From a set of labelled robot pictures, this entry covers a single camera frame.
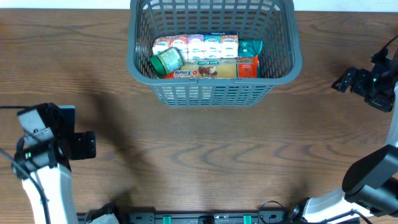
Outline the orange spaghetti packet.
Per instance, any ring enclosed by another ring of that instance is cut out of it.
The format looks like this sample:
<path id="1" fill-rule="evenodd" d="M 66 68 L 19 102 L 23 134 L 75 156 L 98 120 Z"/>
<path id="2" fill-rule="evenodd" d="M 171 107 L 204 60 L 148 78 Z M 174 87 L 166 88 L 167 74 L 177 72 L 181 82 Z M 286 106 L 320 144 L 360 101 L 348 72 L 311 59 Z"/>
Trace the orange spaghetti packet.
<path id="1" fill-rule="evenodd" d="M 186 60 L 183 66 L 163 79 L 199 78 L 199 79 L 234 79 L 257 78 L 259 59 L 225 58 L 214 60 Z"/>

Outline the green coffee mix bag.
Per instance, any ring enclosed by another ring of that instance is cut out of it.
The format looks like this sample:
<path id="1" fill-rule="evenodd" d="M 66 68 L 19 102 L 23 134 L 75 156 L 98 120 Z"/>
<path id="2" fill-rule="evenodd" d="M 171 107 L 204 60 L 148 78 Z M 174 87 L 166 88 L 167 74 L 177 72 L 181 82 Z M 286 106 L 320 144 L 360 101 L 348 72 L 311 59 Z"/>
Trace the green coffee mix bag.
<path id="1" fill-rule="evenodd" d="M 255 57 L 262 52 L 264 46 L 261 40 L 240 40 L 238 46 L 238 57 Z"/>

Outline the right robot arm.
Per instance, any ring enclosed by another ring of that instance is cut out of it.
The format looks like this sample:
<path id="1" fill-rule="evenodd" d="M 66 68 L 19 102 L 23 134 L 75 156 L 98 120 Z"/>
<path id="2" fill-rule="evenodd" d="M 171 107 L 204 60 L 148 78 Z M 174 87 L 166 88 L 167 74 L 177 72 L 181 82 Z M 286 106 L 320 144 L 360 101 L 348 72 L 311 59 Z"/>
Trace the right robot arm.
<path id="1" fill-rule="evenodd" d="M 351 67 L 331 86 L 392 113 L 383 147 L 352 164 L 340 188 L 302 200 L 291 210 L 290 221 L 343 223 L 360 217 L 367 222 L 370 217 L 397 216 L 397 56 L 388 58 L 388 53 L 383 47 L 371 57 L 372 70 Z"/>

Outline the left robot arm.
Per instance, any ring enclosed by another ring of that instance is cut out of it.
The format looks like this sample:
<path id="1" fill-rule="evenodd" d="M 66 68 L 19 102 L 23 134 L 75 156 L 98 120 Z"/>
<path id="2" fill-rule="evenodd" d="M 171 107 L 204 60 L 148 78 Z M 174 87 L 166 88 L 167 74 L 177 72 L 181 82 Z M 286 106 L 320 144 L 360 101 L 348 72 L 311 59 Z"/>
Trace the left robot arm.
<path id="1" fill-rule="evenodd" d="M 96 157 L 92 131 L 75 132 L 75 107 L 43 103 L 17 112 L 24 132 L 14 172 L 28 195 L 36 223 L 78 223 L 70 161 Z"/>

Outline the multicolour tissue multipack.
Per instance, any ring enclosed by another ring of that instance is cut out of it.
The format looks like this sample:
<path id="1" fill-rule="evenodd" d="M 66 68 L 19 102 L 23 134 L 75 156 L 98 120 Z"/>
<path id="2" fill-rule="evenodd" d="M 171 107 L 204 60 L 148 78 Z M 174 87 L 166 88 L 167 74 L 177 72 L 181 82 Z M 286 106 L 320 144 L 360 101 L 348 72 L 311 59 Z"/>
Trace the multicolour tissue multipack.
<path id="1" fill-rule="evenodd" d="M 237 58 L 239 39 L 237 32 L 165 36 L 155 39 L 152 52 L 157 55 L 171 47 L 176 48 L 184 60 Z"/>

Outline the green lidded jar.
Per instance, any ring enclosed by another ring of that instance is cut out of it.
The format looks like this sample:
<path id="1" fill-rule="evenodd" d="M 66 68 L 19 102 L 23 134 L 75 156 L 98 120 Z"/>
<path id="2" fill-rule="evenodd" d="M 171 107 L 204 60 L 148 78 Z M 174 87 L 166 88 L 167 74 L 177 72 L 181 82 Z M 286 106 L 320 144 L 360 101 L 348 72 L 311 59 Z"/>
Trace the green lidded jar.
<path id="1" fill-rule="evenodd" d="M 163 78 L 183 66 L 183 59 L 175 47 L 168 48 L 152 56 L 149 61 L 159 78 Z"/>

